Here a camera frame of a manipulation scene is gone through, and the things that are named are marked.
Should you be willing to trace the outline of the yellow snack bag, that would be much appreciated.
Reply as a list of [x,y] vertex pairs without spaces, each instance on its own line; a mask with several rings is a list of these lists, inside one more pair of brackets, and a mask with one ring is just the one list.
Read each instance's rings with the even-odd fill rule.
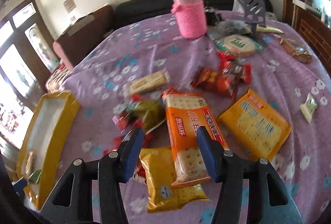
[[180,210],[190,202],[208,202],[200,184],[173,188],[176,179],[171,149],[169,147],[143,148],[140,162],[145,170],[148,188],[148,213]]

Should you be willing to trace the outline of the yellow cracker pack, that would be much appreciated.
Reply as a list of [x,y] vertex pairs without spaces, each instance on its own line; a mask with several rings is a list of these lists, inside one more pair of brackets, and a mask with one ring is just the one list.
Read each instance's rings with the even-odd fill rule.
[[252,89],[217,116],[247,150],[252,160],[272,160],[287,140],[292,127]]

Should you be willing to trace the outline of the olive green snack bag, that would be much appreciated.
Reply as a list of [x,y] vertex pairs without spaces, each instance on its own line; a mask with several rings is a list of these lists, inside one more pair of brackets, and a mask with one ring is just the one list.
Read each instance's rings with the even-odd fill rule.
[[145,134],[157,129],[166,120],[165,108],[156,101],[131,102],[128,109],[133,117],[141,120],[141,129]]

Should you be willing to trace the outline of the orange soda cracker pack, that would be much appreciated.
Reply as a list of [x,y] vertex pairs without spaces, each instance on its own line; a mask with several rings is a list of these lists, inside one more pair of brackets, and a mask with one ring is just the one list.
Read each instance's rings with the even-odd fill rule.
[[224,149],[229,148],[211,109],[200,94],[165,93],[162,99],[176,171],[172,187],[184,188],[208,181],[210,177],[196,137],[199,127],[206,127],[213,140]]

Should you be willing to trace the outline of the red gold snack bag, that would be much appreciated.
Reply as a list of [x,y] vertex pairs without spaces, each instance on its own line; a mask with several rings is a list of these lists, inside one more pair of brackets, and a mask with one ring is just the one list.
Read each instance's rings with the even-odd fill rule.
[[238,83],[239,81],[235,76],[225,75],[211,68],[200,67],[191,81],[191,86],[234,100],[238,91]]

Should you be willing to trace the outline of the beige cracker bar pack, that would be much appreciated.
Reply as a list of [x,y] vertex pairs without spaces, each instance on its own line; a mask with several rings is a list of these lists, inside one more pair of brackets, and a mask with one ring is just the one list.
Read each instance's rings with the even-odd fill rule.
[[123,94],[125,98],[129,98],[134,94],[150,92],[153,89],[166,85],[169,81],[169,72],[164,69],[126,83],[123,86]]

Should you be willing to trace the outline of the green white candy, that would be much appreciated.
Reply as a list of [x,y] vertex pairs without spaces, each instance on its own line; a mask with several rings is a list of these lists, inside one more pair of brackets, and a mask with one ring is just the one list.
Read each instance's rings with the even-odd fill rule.
[[315,110],[317,109],[316,100],[309,93],[304,104],[300,105],[300,110],[308,123],[311,123]]

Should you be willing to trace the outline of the purple floral tablecloth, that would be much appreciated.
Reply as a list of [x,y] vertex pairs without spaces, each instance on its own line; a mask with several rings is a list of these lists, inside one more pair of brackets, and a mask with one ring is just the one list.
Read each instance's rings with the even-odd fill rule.
[[[303,64],[284,51],[277,35],[262,38],[264,50],[245,59],[252,67],[249,88],[292,126],[272,165],[303,221],[313,223],[330,202],[330,76],[316,56]],[[126,104],[122,88],[127,82],[166,69],[174,88],[191,92],[190,83],[199,66],[219,66],[213,42],[207,36],[182,38],[172,14],[114,31],[62,84],[75,95],[80,110],[63,147],[58,175],[74,159],[97,160],[111,148],[119,135],[112,119]],[[300,110],[309,93],[317,103],[311,123]]]

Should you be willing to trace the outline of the yellow cardboard box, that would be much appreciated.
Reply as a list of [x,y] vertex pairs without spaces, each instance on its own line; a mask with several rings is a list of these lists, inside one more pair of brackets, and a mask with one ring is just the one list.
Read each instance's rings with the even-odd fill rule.
[[17,158],[16,173],[26,176],[29,153],[33,152],[32,167],[40,170],[37,184],[29,184],[24,193],[35,209],[42,209],[55,185],[63,147],[80,108],[68,90],[47,93],[37,104]]

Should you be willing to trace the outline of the red candy pack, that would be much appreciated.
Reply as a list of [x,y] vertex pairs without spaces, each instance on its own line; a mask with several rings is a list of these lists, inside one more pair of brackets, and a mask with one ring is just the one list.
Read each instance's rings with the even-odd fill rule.
[[245,84],[252,82],[252,67],[251,64],[242,64],[238,59],[228,51],[217,52],[220,58],[219,72],[229,77],[234,75]]

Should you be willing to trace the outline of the round rice cracker pack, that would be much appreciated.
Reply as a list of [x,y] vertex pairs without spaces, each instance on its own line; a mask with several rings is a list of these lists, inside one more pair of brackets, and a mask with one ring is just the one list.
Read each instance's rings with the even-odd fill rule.
[[213,42],[219,50],[240,58],[248,58],[264,50],[263,45],[243,35],[231,35]]

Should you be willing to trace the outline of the brown bread bag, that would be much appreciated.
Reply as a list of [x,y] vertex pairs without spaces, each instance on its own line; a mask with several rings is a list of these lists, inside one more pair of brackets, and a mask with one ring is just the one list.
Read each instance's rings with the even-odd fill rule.
[[279,41],[280,41],[280,45],[285,50],[285,52],[290,56],[292,56],[297,61],[304,64],[309,64],[312,62],[313,60],[312,55],[302,44],[297,43],[291,39],[286,39],[284,37],[281,37]]

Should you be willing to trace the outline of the cream horn-shaped object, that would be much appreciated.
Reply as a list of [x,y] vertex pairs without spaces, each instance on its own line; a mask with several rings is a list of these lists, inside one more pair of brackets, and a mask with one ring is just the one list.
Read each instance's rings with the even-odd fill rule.
[[260,25],[257,25],[256,26],[256,32],[259,32],[259,33],[284,34],[284,31],[282,31],[281,29],[270,27],[270,26],[262,27]]

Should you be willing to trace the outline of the pink knit-sleeved bottle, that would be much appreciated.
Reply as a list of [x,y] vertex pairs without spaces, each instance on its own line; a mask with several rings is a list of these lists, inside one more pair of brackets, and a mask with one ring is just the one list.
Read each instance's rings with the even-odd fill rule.
[[203,0],[173,0],[171,13],[176,17],[183,38],[197,39],[206,34]]

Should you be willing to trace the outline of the black sofa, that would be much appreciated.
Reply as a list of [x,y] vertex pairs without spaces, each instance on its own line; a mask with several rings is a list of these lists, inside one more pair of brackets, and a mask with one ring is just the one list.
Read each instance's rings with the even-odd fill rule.
[[[217,10],[232,10],[234,0],[203,0]],[[272,12],[269,0],[264,0],[266,11]],[[173,0],[130,0],[119,4],[114,11],[114,29],[118,29],[144,19],[170,13]]]

